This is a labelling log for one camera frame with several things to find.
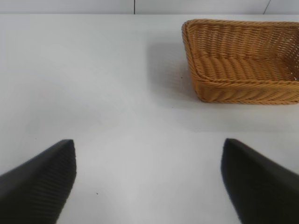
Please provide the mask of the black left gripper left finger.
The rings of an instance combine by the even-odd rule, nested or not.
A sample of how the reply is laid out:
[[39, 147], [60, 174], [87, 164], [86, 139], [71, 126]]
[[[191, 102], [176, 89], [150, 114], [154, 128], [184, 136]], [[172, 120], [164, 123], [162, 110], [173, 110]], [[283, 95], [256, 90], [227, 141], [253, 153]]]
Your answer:
[[61, 140], [0, 177], [2, 224], [55, 224], [77, 175], [73, 140]]

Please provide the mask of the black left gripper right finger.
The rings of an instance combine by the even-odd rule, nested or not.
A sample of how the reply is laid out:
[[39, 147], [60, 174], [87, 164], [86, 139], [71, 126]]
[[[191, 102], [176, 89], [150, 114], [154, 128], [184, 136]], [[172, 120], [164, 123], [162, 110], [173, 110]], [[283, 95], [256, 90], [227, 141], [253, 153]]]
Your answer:
[[298, 174], [236, 139], [226, 139], [221, 175], [241, 223], [299, 222]]

